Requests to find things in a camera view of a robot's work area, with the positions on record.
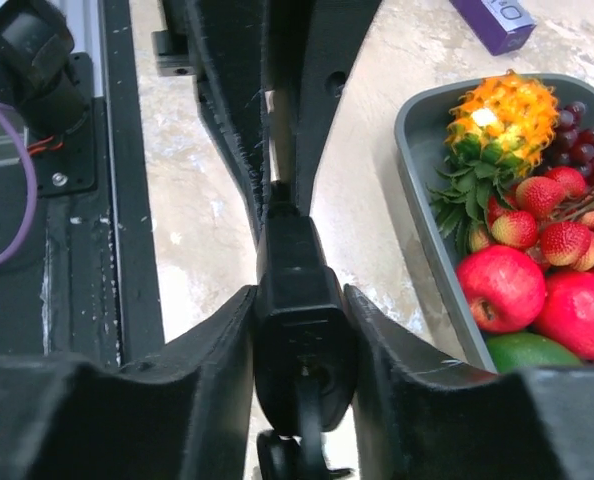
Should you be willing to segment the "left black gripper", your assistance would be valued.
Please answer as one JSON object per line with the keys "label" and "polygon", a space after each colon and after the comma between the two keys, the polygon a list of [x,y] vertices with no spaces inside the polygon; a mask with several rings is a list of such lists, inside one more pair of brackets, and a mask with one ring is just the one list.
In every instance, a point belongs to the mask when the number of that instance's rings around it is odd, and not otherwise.
{"label": "left black gripper", "polygon": [[[202,120],[245,201],[255,241],[270,197],[265,96],[266,1],[160,0],[151,34],[158,74],[196,75]],[[315,1],[309,9],[293,128],[294,203],[310,213],[314,181],[339,101],[378,1]]]}

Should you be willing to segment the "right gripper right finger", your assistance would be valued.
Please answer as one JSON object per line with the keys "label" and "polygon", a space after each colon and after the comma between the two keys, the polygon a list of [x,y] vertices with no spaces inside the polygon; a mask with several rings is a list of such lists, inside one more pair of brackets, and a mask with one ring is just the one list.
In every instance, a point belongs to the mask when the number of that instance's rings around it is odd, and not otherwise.
{"label": "right gripper right finger", "polygon": [[345,294],[359,333],[353,413],[365,479],[594,479],[594,367],[496,375]]}

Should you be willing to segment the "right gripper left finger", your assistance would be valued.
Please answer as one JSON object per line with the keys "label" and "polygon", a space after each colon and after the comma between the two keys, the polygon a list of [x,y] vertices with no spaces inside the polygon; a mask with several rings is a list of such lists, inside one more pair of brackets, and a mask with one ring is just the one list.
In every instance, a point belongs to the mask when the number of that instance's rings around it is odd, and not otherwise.
{"label": "right gripper left finger", "polygon": [[0,357],[0,479],[241,478],[255,293],[116,373],[71,354]]}

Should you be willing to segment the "black-headed key bunch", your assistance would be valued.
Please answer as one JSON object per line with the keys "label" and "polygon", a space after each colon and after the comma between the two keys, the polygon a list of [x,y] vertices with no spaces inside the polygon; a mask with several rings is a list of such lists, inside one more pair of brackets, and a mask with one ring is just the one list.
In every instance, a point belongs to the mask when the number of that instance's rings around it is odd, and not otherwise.
{"label": "black-headed key bunch", "polygon": [[264,480],[346,479],[351,468],[330,469],[323,453],[320,386],[306,369],[296,381],[298,437],[283,438],[274,430],[257,436],[257,454]]}

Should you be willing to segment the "black padlock with keys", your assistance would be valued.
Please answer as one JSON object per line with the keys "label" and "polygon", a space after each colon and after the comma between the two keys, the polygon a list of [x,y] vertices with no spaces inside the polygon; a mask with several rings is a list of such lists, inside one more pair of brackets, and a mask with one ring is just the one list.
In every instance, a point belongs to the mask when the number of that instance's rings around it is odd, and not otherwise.
{"label": "black padlock with keys", "polygon": [[354,395],[357,334],[313,219],[280,181],[271,185],[257,275],[253,357],[262,410],[280,435],[297,435],[297,380],[309,373],[319,386],[322,429],[332,431]]}

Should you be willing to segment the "green lime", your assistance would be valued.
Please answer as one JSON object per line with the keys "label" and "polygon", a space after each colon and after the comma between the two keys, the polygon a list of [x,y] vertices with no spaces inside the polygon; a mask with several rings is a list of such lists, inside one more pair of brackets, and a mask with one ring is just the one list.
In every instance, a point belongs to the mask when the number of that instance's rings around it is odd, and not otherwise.
{"label": "green lime", "polygon": [[530,332],[491,336],[485,340],[499,374],[536,366],[582,366],[583,362],[559,343]]}

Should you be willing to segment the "red apple front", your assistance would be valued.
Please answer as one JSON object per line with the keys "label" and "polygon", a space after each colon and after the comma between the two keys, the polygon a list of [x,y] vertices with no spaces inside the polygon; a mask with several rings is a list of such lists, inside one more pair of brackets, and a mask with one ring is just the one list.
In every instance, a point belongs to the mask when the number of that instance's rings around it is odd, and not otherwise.
{"label": "red apple front", "polygon": [[477,326],[511,333],[530,325],[546,298],[545,277],[526,254],[494,245],[466,257],[455,270]]}

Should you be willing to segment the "red apple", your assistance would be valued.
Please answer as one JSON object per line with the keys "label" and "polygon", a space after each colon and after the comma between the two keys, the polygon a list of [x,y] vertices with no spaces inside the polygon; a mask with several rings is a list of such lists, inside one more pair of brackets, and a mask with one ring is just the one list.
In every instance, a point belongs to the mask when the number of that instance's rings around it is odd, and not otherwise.
{"label": "red apple", "polygon": [[511,333],[530,325],[546,298],[545,277],[526,254],[494,245],[466,257],[455,270],[477,326]]}
{"label": "red apple", "polygon": [[594,361],[594,274],[557,273],[547,278],[546,289],[534,330]]}

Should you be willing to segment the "grey fruit tray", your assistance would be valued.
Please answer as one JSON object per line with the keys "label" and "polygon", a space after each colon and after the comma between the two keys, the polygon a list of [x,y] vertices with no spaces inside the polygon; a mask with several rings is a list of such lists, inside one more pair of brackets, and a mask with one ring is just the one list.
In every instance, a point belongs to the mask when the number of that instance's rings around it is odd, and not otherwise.
{"label": "grey fruit tray", "polygon": [[[424,252],[436,279],[440,295],[446,304],[449,318],[456,330],[457,338],[470,361],[483,367],[496,369],[485,340],[491,336],[508,333],[493,334],[485,332],[477,326],[473,319],[455,273],[458,265],[473,253],[467,252],[464,256],[461,256],[457,253],[454,239],[451,236],[441,237],[430,205],[431,194],[428,191],[429,188],[443,189],[446,186],[445,180],[440,178],[436,171],[445,168],[447,126],[452,121],[449,111],[458,105],[459,98],[463,94],[478,86],[480,82],[445,87],[435,92],[420,95],[410,101],[401,110],[398,118],[397,143],[403,158],[400,175],[404,183],[411,214],[418,227]],[[509,187],[528,177],[543,175],[535,173],[541,163],[532,173],[512,182]],[[541,269],[541,271],[545,277],[545,284],[547,278],[554,274],[579,272],[564,269],[550,269],[548,271]],[[516,332],[525,331],[546,337],[534,330],[533,322]],[[577,357],[583,364],[594,363],[594,361]]]}

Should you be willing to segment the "red apple back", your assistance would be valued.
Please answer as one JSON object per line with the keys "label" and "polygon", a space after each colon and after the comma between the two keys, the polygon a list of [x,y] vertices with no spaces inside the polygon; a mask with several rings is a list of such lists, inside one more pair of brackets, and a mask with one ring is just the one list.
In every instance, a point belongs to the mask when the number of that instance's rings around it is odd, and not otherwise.
{"label": "red apple back", "polygon": [[546,289],[534,330],[594,361],[594,274],[557,273],[547,278]]}

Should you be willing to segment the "purple silver toothpaste box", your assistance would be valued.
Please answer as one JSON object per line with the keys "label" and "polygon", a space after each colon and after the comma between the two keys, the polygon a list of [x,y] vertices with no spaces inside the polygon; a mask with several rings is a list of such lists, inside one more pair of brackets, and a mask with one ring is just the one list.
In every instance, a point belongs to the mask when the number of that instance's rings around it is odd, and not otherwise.
{"label": "purple silver toothpaste box", "polygon": [[450,0],[450,4],[493,56],[519,50],[536,27],[517,0]]}

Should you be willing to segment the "toy pineapple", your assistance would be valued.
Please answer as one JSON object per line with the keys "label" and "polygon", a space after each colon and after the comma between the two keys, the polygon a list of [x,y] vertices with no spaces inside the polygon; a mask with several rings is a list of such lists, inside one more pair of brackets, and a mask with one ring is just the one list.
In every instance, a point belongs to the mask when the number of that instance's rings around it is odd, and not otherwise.
{"label": "toy pineapple", "polygon": [[451,236],[464,256],[472,231],[488,224],[489,199],[506,206],[510,184],[541,163],[555,137],[558,99],[538,78],[509,70],[481,80],[449,113],[445,168],[436,171],[446,186],[428,191],[441,237]]}

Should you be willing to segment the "aluminium frame rail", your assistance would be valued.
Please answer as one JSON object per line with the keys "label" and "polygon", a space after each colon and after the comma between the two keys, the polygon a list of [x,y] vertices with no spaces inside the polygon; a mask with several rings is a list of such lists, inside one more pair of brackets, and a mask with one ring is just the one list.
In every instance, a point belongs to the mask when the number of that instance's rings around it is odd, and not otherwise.
{"label": "aluminium frame rail", "polygon": [[104,96],[104,70],[102,55],[102,28],[99,3],[80,0],[72,3],[72,21],[78,51],[85,51],[93,63],[93,87],[96,97]]}

